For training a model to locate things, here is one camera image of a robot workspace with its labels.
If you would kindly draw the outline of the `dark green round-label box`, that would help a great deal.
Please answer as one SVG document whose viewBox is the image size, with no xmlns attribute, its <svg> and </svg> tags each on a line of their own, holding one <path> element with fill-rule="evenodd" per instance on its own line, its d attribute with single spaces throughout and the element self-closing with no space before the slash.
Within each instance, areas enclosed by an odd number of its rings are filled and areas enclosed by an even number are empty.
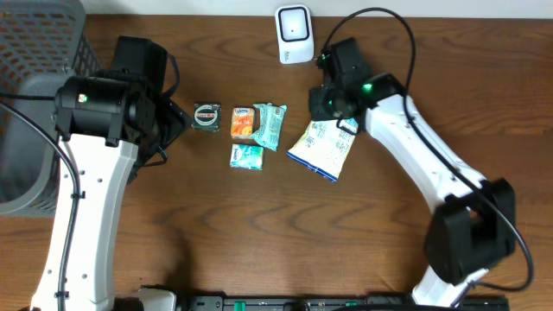
<svg viewBox="0 0 553 311">
<path fill-rule="evenodd" d="M 219 131 L 221 119 L 221 105 L 216 103 L 195 103 L 194 122 L 195 130 L 209 132 Z"/>
</svg>

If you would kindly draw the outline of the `cream snack bag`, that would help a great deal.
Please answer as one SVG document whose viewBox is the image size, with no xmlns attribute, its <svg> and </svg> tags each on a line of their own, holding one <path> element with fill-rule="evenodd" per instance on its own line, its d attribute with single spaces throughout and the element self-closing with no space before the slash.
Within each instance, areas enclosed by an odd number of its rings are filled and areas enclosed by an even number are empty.
<svg viewBox="0 0 553 311">
<path fill-rule="evenodd" d="M 331 182 L 337 182 L 343 164 L 353 146 L 358 123 L 353 119 L 311 121 L 287 157 L 316 172 Z"/>
</svg>

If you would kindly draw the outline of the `orange tissue pack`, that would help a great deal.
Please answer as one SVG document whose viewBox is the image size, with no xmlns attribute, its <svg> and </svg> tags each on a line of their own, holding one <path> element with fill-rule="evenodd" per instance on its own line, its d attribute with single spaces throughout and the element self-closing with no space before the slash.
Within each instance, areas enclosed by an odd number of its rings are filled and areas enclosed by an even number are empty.
<svg viewBox="0 0 553 311">
<path fill-rule="evenodd" d="M 253 108 L 237 107 L 232 110 L 231 137 L 249 139 L 253 133 L 255 110 Z"/>
</svg>

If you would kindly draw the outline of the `teal tissue pack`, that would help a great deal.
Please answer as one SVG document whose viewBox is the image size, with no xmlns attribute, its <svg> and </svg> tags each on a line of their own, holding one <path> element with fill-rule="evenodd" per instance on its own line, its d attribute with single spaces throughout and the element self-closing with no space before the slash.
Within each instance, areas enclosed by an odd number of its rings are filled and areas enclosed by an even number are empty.
<svg viewBox="0 0 553 311">
<path fill-rule="evenodd" d="M 255 145 L 233 144 L 230 166 L 250 170 L 263 169 L 264 148 Z"/>
</svg>

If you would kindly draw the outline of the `green snack packet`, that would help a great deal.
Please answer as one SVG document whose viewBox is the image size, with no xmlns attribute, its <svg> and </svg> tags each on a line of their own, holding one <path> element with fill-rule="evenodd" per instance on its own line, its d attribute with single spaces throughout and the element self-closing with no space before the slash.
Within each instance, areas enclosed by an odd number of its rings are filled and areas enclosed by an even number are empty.
<svg viewBox="0 0 553 311">
<path fill-rule="evenodd" d="M 261 147 L 277 151 L 283 120 L 288 107 L 286 105 L 276 106 L 272 103 L 254 104 L 253 106 L 259 110 L 260 125 L 250 135 L 250 138 Z"/>
</svg>

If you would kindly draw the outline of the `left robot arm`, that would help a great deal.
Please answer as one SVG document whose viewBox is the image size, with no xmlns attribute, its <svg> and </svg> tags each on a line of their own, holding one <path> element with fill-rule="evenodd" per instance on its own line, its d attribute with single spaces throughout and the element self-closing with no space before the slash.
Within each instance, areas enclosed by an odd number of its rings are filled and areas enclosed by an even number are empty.
<svg viewBox="0 0 553 311">
<path fill-rule="evenodd" d="M 34 310 L 175 310 L 159 285 L 118 296 L 113 260 L 126 186 L 163 165 L 168 146 L 192 123 L 164 85 L 175 58 L 146 38 L 118 39 L 111 67 L 72 77 L 57 91 L 54 148 L 60 184 L 47 262 Z"/>
</svg>

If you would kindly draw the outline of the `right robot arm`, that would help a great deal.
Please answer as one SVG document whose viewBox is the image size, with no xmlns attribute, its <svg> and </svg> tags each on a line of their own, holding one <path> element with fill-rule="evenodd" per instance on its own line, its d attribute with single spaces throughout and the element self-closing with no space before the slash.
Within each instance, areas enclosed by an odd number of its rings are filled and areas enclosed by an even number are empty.
<svg viewBox="0 0 553 311">
<path fill-rule="evenodd" d="M 509 223 L 514 191 L 504 179 L 489 181 L 467 165 L 429 127 L 390 73 L 374 74 L 355 39 L 321 51 L 323 83 L 309 91 L 315 121 L 350 118 L 380 142 L 414 181 L 432 214 L 424 241 L 429 267 L 412 291 L 418 305 L 457 306 L 468 288 L 515 250 Z"/>
</svg>

